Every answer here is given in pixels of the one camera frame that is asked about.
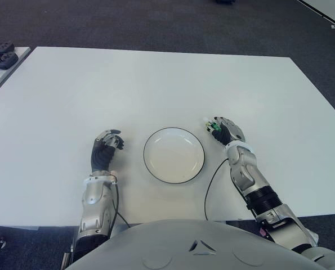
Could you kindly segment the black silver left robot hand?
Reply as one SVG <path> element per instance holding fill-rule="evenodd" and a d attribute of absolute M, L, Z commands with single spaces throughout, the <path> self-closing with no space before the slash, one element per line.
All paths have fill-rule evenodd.
<path fill-rule="evenodd" d="M 124 146 L 120 134 L 119 130 L 109 129 L 96 137 L 91 152 L 91 172 L 109 170 L 116 149 L 122 150 Z"/>

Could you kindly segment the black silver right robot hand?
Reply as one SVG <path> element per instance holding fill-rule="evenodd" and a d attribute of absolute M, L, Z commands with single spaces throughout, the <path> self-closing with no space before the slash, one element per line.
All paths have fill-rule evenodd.
<path fill-rule="evenodd" d="M 211 134 L 217 141 L 222 143 L 224 146 L 232 141 L 245 142 L 245 136 L 243 131 L 230 119 L 215 116 L 214 122 L 220 127 L 220 129 L 214 129 Z"/>

